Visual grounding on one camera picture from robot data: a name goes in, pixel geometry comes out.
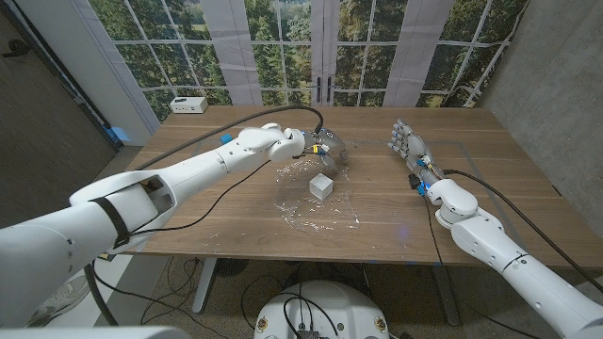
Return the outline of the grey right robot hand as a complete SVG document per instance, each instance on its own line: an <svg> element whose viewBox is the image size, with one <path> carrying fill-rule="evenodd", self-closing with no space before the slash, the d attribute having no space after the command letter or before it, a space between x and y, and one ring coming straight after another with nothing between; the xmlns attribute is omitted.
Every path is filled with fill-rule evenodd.
<svg viewBox="0 0 603 339"><path fill-rule="evenodd" d="M401 119L393 125L392 137L387 147L401 156L414 174L419 174L433 161L429 146Z"/></svg>

